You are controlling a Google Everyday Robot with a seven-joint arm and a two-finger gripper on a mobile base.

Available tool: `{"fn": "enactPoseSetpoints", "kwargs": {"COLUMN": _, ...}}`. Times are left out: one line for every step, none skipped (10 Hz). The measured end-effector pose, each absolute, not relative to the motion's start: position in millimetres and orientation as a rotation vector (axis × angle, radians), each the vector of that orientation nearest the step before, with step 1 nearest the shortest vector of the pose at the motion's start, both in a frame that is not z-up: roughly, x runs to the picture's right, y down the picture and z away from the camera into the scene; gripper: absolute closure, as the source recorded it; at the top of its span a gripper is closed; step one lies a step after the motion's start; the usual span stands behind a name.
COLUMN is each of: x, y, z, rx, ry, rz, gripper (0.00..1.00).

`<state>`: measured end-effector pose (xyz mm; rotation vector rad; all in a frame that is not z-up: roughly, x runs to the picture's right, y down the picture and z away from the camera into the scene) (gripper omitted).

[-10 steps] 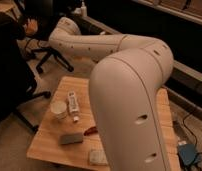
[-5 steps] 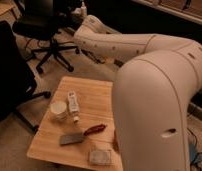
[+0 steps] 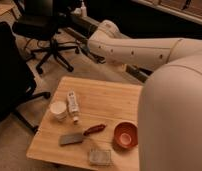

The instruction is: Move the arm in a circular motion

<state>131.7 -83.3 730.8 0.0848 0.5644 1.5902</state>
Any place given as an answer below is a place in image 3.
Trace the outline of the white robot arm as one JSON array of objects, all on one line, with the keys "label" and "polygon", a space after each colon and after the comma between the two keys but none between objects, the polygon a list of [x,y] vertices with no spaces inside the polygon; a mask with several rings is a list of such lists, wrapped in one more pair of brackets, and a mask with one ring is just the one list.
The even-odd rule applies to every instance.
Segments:
[{"label": "white robot arm", "polygon": [[140,171],[202,171],[202,40],[122,37],[104,20],[88,47],[152,72],[138,103]]}]

